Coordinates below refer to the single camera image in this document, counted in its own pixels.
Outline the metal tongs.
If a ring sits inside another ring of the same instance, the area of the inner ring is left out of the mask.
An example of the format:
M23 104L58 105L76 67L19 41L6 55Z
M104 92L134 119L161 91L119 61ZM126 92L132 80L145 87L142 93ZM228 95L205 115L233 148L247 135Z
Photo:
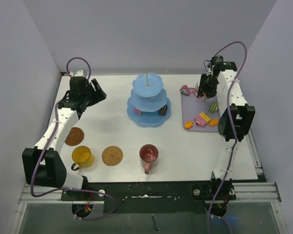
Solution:
M198 83L195 84L194 89L196 89L196 90L199 92L199 85L198 85ZM205 93L202 93L202 95L199 95L199 93L198 93L198 96L199 96L198 99L199 99L199 100L202 100L203 102L205 102L205 100L207 99Z

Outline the pink strawberry cake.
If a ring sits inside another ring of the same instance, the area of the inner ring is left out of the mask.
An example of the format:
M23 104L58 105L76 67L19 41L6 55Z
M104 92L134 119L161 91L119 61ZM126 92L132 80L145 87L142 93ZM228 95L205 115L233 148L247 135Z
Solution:
M196 123L196 125L200 126L200 127L203 127L206 125L206 122L201 119L198 115L194 118L194 121Z

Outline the purple cake slice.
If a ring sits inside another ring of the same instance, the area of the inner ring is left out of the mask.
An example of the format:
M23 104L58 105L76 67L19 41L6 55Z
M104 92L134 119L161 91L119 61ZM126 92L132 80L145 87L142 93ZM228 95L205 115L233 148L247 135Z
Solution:
M191 95L191 91L190 91L190 89L188 88L187 85L183 85L180 88L180 93L183 94L183 95L187 95L188 97Z

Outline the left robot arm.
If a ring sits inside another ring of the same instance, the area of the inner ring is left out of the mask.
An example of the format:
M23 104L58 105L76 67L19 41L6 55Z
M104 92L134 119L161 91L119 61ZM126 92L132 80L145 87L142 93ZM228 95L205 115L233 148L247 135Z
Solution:
M72 189L78 200L85 200L90 193L90 188L84 185L86 178L67 169L60 152L83 112L87 107L103 101L106 93L95 78L73 77L69 87L64 97L55 104L55 117L41 139L34 147L24 149L22 161L26 183L31 187Z

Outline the yellow pink cake slice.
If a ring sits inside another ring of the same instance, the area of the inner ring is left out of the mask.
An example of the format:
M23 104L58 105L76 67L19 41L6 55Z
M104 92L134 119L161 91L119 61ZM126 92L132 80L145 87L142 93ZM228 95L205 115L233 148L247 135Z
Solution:
M209 123L211 120L210 117L206 113L203 113L203 112L201 112L198 116L201 119L203 119L206 123Z

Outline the red pink macaron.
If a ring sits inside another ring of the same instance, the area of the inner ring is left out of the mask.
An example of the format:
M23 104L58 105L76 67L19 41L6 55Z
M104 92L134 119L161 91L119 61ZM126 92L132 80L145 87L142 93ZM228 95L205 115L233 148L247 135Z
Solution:
M196 89L192 89L191 91L197 98L199 98L198 96L198 91Z

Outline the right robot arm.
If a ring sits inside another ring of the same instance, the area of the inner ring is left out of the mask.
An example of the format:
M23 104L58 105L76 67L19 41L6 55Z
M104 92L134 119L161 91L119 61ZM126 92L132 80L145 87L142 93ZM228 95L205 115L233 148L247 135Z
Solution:
M223 149L212 172L215 179L230 180L238 147L249 133L255 115L255 107L249 105L237 78L238 69L220 55L209 61L209 70L202 74L197 97L216 97L220 112L218 133L223 137Z

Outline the chocolate layered cake slice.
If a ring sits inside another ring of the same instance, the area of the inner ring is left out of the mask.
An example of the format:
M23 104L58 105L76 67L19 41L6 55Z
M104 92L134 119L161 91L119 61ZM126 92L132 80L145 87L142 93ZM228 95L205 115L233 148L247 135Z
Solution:
M159 115L160 116L165 116L168 110L168 106L164 105L162 108L159 109Z

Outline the green striped macaron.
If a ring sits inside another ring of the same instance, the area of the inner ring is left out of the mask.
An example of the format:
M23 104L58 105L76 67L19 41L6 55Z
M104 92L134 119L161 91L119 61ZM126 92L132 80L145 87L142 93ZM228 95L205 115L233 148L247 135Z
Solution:
M214 114L216 111L218 110L218 102L217 101L213 101L210 108L209 108L209 112L211 114Z

